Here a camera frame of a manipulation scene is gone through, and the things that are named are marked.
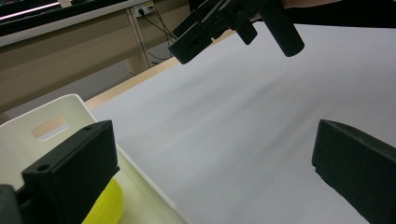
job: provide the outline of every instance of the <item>power socket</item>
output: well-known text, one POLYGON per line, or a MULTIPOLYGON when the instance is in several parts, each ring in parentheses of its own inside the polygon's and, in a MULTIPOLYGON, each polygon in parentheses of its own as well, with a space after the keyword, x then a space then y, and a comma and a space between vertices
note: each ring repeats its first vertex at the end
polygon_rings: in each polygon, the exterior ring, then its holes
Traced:
POLYGON ((153 12, 153 9, 151 9, 152 7, 154 7, 154 2, 148 1, 134 6, 134 13, 136 14, 136 17, 141 17, 142 15, 139 13, 139 9, 143 9, 144 15, 148 15, 149 13, 153 12))

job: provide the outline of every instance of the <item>black clamp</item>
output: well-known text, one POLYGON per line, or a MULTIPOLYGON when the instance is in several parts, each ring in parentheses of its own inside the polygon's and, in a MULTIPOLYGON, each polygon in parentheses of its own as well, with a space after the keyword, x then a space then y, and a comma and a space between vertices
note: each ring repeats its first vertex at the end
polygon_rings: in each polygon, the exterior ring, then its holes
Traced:
POLYGON ((206 0, 174 30, 177 40, 169 50, 181 63, 188 63, 228 29, 235 30, 248 45, 257 35, 250 22, 256 14, 260 14, 286 56, 304 48, 279 0, 206 0))

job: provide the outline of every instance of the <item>white tabletop surface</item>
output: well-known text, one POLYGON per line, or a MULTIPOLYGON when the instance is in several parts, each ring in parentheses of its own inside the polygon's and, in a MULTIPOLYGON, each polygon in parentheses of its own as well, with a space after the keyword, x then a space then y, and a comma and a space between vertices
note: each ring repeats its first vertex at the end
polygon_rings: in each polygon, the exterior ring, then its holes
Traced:
POLYGON ((396 146, 396 30, 298 25, 237 35, 97 107, 117 142, 194 223, 362 224, 311 165, 318 122, 396 146))
POLYGON ((43 35, 55 30, 59 30, 62 29, 64 27, 67 26, 71 26, 83 21, 88 21, 91 20, 93 18, 97 18, 106 14, 109 14, 111 12, 115 12, 118 10, 122 10, 124 8, 127 7, 132 7, 135 5, 138 5, 140 3, 144 3, 147 2, 147 0, 128 0, 125 2, 121 2, 121 3, 117 3, 108 7, 101 7, 98 8, 96 10, 93 11, 88 11, 82 14, 78 14, 76 16, 73 17, 69 17, 69 18, 65 18, 63 20, 59 20, 59 21, 54 21, 54 22, 50 22, 47 24, 43 24, 37 27, 33 27, 30 29, 26 29, 23 31, 19 31, 17 33, 13 33, 10 35, 3 35, 0 36, 0 47, 3 47, 5 45, 9 45, 12 43, 16 43, 34 36, 38 36, 38 35, 43 35))

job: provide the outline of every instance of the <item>white plastic container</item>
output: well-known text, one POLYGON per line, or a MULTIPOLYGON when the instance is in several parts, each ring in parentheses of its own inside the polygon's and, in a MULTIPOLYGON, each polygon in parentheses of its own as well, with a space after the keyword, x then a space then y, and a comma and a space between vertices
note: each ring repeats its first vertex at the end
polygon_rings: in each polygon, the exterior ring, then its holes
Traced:
MULTIPOLYGON (((20 188, 23 169, 96 121, 84 102, 70 94, 4 123, 0 126, 0 184, 20 188), (50 132, 40 133, 54 123, 58 125, 50 132)), ((114 178, 124 195, 120 223, 190 223, 119 146, 117 153, 120 171, 114 178)))

